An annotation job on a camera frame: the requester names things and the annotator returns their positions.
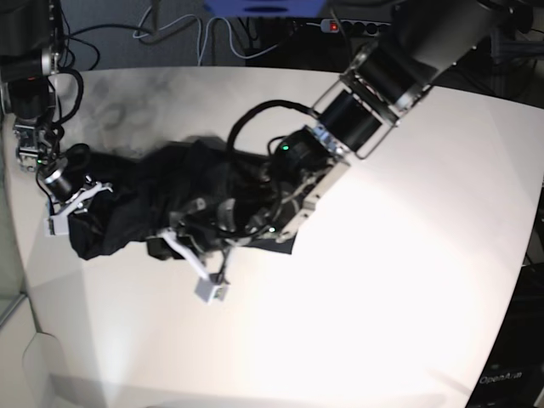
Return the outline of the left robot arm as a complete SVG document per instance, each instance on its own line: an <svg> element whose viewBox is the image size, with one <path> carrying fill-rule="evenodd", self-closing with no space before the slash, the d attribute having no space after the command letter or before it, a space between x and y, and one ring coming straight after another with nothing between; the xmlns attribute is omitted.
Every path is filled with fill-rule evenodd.
<svg viewBox="0 0 544 408"><path fill-rule="evenodd" d="M441 74L523 6L403 2L393 24L364 45L311 106L272 99L243 115L226 141L226 174L209 195L193 196L170 212L167 226L147 241L148 253L187 262L197 273L195 291L202 300L224 298L235 248L290 243L348 171L350 158L365 160ZM236 140L252 119L273 108L298 111L314 123L271 139L267 156L252 163Z"/></svg>

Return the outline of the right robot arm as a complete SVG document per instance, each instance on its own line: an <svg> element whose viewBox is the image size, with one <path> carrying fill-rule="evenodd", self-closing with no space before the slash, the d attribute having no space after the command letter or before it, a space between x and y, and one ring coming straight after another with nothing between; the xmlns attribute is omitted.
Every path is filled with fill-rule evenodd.
<svg viewBox="0 0 544 408"><path fill-rule="evenodd" d="M47 198L49 236L69 235L75 216L112 189L89 174L88 145L61 149L84 90L82 75L60 63L68 39L60 2L1 3L1 109L14 116L17 162Z"/></svg>

